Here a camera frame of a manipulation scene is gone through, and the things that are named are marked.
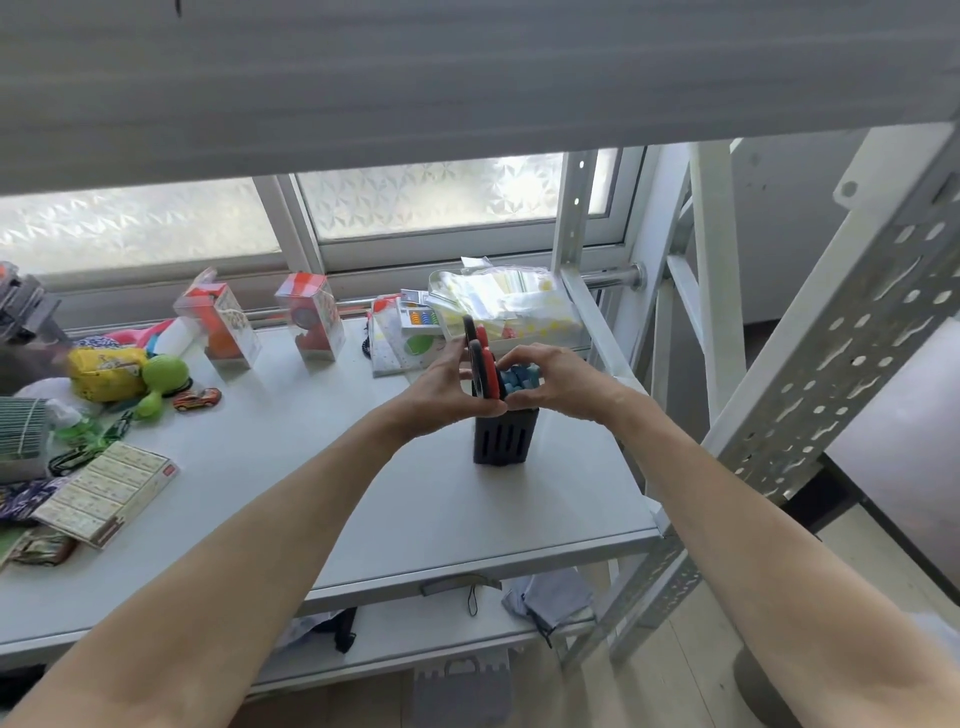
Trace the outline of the person's left hand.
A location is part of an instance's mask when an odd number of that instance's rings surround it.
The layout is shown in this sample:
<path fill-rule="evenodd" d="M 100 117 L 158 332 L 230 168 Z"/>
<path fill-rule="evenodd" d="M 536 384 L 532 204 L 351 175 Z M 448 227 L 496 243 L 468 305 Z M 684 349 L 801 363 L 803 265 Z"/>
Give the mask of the person's left hand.
<path fill-rule="evenodd" d="M 406 443 L 468 420 L 464 418 L 462 378 L 472 379 L 472 371 L 461 370 L 470 354 L 465 336 L 451 340 L 434 361 L 402 393 L 384 405 L 384 417 L 391 435 Z"/>

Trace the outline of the person's right hand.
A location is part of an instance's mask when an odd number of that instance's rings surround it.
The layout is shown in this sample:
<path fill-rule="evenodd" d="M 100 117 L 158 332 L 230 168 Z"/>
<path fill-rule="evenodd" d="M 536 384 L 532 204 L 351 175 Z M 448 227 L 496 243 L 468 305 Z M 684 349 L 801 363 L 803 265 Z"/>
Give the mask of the person's right hand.
<path fill-rule="evenodd" d="M 614 431 L 643 393 L 608 373 L 596 370 L 571 349 L 545 344 L 516 346 L 497 362 L 497 369 L 516 364 L 538 365 L 542 385 L 555 388 L 553 411 L 588 420 Z"/>

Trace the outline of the black slotted pen holder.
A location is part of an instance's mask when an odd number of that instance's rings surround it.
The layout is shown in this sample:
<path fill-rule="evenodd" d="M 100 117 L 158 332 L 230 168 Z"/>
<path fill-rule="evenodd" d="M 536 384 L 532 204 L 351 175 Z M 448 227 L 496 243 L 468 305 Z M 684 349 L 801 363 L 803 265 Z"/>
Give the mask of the black slotted pen holder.
<path fill-rule="evenodd" d="M 473 463 L 492 467 L 525 463 L 540 411 L 527 408 L 509 410 L 493 418 L 474 418 Z"/>

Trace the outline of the red and black scissors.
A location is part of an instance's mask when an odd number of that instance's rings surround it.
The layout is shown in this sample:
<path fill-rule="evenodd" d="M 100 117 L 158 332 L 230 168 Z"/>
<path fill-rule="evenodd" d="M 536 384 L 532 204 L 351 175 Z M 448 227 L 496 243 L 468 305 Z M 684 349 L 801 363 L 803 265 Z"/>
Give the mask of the red and black scissors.
<path fill-rule="evenodd" d="M 471 393 L 475 398 L 503 402 L 506 394 L 501 391 L 501 376 L 485 326 L 469 314 L 462 316 L 462 324 L 471 367 Z"/>

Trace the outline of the person's left forearm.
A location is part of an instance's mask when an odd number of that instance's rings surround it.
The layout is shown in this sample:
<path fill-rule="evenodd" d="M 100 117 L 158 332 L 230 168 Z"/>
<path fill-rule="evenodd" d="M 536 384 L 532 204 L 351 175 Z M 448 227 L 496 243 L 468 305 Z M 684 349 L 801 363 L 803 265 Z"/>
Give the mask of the person's left forearm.
<path fill-rule="evenodd" d="M 225 728 L 412 418 L 383 405 L 82 637 L 0 728 Z"/>

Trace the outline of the person's right forearm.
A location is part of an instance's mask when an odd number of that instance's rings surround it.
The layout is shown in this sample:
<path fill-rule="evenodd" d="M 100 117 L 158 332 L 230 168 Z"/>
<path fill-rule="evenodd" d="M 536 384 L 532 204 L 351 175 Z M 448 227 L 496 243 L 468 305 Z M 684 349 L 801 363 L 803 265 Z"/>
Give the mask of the person's right forearm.
<path fill-rule="evenodd" d="M 746 647 L 803 728 L 960 728 L 960 664 L 647 395 L 608 427 Z"/>

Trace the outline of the blue items in holder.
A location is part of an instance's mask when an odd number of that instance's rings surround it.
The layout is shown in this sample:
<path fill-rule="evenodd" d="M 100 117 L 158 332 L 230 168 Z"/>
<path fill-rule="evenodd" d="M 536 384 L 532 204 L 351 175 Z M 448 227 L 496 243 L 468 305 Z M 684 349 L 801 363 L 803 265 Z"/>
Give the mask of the blue items in holder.
<path fill-rule="evenodd" d="M 535 390 L 540 387 L 541 380 L 541 368 L 535 363 L 520 363 L 511 365 L 510 368 L 497 369 L 501 400 L 506 400 L 510 394 L 515 392 Z"/>

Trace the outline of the clear bag of yellow packets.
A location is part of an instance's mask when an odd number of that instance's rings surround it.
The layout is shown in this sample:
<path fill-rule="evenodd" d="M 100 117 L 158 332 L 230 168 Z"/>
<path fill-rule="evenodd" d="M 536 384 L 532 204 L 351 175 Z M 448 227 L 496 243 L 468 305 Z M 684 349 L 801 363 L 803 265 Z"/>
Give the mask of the clear bag of yellow packets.
<path fill-rule="evenodd" d="M 447 339 L 465 333 L 464 317 L 484 327 L 495 354 L 516 345 L 542 343 L 576 348 L 585 327 L 563 280 L 546 268 L 481 265 L 435 271 L 427 304 Z"/>

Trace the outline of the stationery pack with coloured rings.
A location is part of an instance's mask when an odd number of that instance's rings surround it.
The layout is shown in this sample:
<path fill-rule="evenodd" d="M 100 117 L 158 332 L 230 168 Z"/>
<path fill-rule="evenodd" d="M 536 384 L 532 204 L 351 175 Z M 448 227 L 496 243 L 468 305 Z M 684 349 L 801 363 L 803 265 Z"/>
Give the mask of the stationery pack with coloured rings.
<path fill-rule="evenodd" d="M 382 379 L 425 370 L 447 340 L 429 306 L 392 294 L 374 299 L 367 316 L 367 343 L 371 374 Z"/>

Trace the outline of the clear box with red toy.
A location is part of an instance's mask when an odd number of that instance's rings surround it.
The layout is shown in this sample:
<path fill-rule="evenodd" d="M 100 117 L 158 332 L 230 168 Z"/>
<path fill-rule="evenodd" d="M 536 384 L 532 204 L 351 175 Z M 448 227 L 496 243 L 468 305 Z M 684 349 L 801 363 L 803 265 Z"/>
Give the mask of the clear box with red toy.
<path fill-rule="evenodd" d="M 340 357 L 346 333 L 326 275 L 290 273 L 274 298 L 303 359 L 336 361 Z"/>

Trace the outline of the grey cloth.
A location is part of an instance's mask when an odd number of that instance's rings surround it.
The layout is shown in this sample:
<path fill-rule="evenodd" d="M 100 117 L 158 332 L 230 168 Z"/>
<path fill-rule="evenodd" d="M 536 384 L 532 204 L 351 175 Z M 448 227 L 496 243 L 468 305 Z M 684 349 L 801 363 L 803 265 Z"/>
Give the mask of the grey cloth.
<path fill-rule="evenodd" d="M 516 577 L 504 587 L 501 605 L 547 631 L 565 624 L 594 601 L 593 587 L 574 566 Z"/>

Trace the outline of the white framed frosted window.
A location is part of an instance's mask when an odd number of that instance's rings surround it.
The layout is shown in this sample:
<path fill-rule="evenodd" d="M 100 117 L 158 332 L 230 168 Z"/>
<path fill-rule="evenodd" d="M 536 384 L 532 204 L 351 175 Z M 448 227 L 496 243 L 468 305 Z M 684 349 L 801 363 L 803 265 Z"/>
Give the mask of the white framed frosted window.
<path fill-rule="evenodd" d="M 293 176 L 322 267 L 344 274 L 548 252 L 561 152 Z M 34 275 L 209 261 L 277 266 L 251 177 L 0 196 L 0 261 Z"/>

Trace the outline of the clear box with orange toy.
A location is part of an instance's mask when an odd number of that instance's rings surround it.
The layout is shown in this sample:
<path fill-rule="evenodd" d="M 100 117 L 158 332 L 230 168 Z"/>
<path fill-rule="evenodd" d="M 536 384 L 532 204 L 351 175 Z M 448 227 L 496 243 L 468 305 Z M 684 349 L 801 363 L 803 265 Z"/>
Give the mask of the clear box with orange toy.
<path fill-rule="evenodd" d="M 204 341 L 203 352 L 218 370 L 251 370 L 261 347 L 253 325 L 231 286 L 215 268 L 201 271 L 178 296 L 174 312 L 192 321 Z"/>

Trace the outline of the grey notched plastic piece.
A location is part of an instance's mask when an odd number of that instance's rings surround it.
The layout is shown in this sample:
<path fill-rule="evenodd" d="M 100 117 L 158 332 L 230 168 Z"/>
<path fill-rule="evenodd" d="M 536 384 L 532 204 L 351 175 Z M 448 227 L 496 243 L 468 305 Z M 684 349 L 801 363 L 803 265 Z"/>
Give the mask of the grey notched plastic piece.
<path fill-rule="evenodd" d="M 414 668 L 414 728 L 496 728 L 510 720 L 514 684 L 510 650 L 490 648 L 426 661 Z"/>

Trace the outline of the white perforated metal rack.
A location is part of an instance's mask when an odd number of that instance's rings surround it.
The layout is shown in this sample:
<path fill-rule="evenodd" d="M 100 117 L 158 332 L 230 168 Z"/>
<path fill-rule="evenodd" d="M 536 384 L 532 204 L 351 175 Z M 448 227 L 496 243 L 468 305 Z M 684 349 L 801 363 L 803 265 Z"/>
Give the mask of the white perforated metal rack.
<path fill-rule="evenodd" d="M 870 130 L 834 192 L 846 218 L 746 374 L 709 353 L 720 384 L 704 445 L 766 496 L 799 490 L 822 451 L 954 313 L 960 284 L 960 128 Z M 399 393 L 373 378 L 363 322 L 346 323 L 343 358 L 309 368 L 282 328 L 260 331 L 252 370 L 205 414 L 169 415 L 127 443 L 171 456 L 179 475 L 104 551 L 64 565 L 0 572 L 0 672 L 49 665 L 121 601 L 223 520 Z M 278 694 L 392 673 L 425 661 L 539 641 L 493 588 L 467 610 L 467 577 L 504 581 L 632 557 L 593 611 L 551 637 L 565 672 L 607 642 L 627 656 L 695 587 L 692 560 L 642 495 L 599 426 L 541 413 L 522 466 L 474 465 L 474 426 L 402 449 L 360 503 L 299 608 L 357 606 L 340 654 L 313 635 L 271 657 L 250 689 Z"/>

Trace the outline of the white plastic bottle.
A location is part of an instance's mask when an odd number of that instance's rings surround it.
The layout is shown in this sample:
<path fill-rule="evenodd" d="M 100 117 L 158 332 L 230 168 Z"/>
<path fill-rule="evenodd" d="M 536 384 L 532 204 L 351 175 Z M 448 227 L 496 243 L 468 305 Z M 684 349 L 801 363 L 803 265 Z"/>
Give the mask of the white plastic bottle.
<path fill-rule="evenodd" d="M 182 358 L 202 333 L 197 321 L 177 317 L 158 335 L 152 348 L 155 356 Z"/>

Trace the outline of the green plush toy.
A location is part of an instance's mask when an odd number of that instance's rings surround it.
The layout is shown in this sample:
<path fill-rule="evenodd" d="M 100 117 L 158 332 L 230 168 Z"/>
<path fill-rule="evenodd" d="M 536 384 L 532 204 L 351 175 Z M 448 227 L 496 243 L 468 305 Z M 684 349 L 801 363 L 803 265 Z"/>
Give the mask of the green plush toy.
<path fill-rule="evenodd" d="M 193 384 L 188 365 L 183 358 L 158 354 L 144 364 L 141 378 L 146 394 L 133 409 L 133 418 L 148 421 L 162 413 L 163 402 L 189 389 Z"/>

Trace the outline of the pink plastic item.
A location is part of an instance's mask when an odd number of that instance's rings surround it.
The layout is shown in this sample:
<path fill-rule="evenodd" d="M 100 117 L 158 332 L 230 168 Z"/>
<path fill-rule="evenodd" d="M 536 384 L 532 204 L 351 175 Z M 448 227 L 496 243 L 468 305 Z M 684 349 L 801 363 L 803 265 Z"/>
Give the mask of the pink plastic item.
<path fill-rule="evenodd" d="M 119 347 L 133 347 L 151 353 L 161 335 L 174 324 L 174 321 L 176 319 L 165 319 L 146 326 L 115 329 L 100 336 Z"/>

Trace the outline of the yellow printed pouch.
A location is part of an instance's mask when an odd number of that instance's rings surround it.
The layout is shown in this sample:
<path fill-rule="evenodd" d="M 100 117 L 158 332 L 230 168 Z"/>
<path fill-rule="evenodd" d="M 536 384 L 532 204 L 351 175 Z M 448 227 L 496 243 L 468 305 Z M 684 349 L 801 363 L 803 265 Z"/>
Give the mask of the yellow printed pouch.
<path fill-rule="evenodd" d="M 112 404 L 146 395 L 142 369 L 147 361 L 147 352 L 140 347 L 74 347 L 67 354 L 66 371 L 76 396 Z"/>

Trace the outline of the block of cream small boxes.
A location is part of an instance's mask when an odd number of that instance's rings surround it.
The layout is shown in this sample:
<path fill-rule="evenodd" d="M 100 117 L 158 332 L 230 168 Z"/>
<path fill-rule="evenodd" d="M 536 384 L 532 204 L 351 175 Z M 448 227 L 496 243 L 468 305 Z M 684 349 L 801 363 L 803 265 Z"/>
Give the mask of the block of cream small boxes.
<path fill-rule="evenodd" d="M 168 457 L 113 443 L 67 476 L 31 516 L 42 526 L 102 551 L 180 472 Z"/>

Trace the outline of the bunch of green clips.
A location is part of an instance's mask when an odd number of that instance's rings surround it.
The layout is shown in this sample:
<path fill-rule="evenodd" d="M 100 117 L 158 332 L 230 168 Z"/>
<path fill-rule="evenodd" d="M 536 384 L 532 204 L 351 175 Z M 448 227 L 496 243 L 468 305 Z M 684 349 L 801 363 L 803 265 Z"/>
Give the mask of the bunch of green clips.
<path fill-rule="evenodd" d="M 55 455 L 49 462 L 47 472 L 53 478 L 70 476 L 94 459 L 104 454 L 113 444 L 121 442 L 127 435 L 133 422 L 135 411 L 128 409 L 104 431 L 83 435 L 78 444 L 65 452 Z"/>

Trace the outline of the blue patterned fabric pouch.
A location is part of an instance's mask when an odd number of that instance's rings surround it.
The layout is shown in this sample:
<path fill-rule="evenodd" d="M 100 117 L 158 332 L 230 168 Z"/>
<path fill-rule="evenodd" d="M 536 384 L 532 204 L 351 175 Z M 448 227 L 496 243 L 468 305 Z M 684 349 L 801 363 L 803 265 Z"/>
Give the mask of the blue patterned fabric pouch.
<path fill-rule="evenodd" d="M 35 511 L 69 480 L 66 476 L 0 484 L 0 525 L 35 523 Z"/>

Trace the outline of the brown printed packet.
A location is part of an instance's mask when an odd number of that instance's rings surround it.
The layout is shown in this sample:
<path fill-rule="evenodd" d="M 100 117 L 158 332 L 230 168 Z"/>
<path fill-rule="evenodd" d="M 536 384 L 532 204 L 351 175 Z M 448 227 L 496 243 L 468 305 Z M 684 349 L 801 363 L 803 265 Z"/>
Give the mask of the brown printed packet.
<path fill-rule="evenodd" d="M 78 540 L 46 525 L 0 523 L 0 573 L 11 565 L 58 567 L 78 545 Z"/>

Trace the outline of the grey striped packet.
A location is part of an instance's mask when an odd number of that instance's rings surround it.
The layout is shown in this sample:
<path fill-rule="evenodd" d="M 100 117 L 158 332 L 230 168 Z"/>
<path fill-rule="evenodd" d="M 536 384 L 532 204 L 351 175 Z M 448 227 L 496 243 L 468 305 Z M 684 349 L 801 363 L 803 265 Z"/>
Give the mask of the grey striped packet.
<path fill-rule="evenodd" d="M 50 434 L 45 399 L 0 395 L 0 486 L 46 478 Z"/>

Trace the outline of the dark grey plastic object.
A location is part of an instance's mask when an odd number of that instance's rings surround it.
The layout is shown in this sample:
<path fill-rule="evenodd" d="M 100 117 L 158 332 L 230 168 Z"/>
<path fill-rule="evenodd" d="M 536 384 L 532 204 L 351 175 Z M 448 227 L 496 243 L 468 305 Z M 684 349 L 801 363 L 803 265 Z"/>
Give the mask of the dark grey plastic object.
<path fill-rule="evenodd" d="M 62 303 L 31 274 L 0 261 L 0 345 L 67 344 L 69 338 L 55 321 Z"/>

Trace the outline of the chrome wall rail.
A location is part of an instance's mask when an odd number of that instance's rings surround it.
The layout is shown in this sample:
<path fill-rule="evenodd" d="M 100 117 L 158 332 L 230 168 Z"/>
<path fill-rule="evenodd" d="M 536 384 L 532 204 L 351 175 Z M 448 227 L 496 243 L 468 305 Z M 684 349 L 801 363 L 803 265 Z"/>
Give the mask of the chrome wall rail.
<path fill-rule="evenodd" d="M 644 265 L 631 263 L 624 268 L 581 273 L 581 279 L 590 290 L 625 286 L 636 292 L 646 285 L 647 273 Z"/>

